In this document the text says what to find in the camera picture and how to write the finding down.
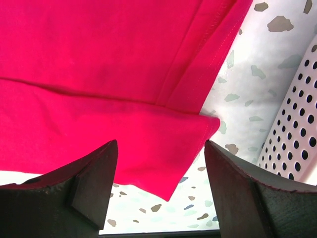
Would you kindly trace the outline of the white perforated tray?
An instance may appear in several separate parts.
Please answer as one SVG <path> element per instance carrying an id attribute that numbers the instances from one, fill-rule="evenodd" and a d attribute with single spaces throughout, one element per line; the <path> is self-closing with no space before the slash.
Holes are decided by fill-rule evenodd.
<path id="1" fill-rule="evenodd" d="M 310 185 L 317 183 L 317 40 L 314 38 L 284 97 L 257 165 Z"/>

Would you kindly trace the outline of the red t shirt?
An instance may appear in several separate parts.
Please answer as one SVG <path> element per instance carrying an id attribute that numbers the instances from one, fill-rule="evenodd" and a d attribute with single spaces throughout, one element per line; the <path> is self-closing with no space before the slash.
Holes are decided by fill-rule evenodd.
<path id="1" fill-rule="evenodd" d="M 45 174 L 111 140 L 114 181 L 169 200 L 249 0 L 3 0 L 0 168 Z"/>

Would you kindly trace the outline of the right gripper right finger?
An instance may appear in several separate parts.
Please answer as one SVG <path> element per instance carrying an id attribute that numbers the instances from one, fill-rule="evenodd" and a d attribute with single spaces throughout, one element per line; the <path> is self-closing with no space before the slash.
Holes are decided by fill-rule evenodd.
<path id="1" fill-rule="evenodd" d="M 205 162 L 223 238 L 315 238 L 317 188 L 268 172 L 205 142 Z"/>

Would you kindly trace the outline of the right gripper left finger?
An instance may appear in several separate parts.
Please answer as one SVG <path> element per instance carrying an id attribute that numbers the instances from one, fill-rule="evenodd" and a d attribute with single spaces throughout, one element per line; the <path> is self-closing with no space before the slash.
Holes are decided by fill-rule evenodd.
<path id="1" fill-rule="evenodd" d="M 117 165 L 117 141 L 112 140 L 90 154 L 22 183 L 41 217 L 63 224 L 104 228 Z"/>

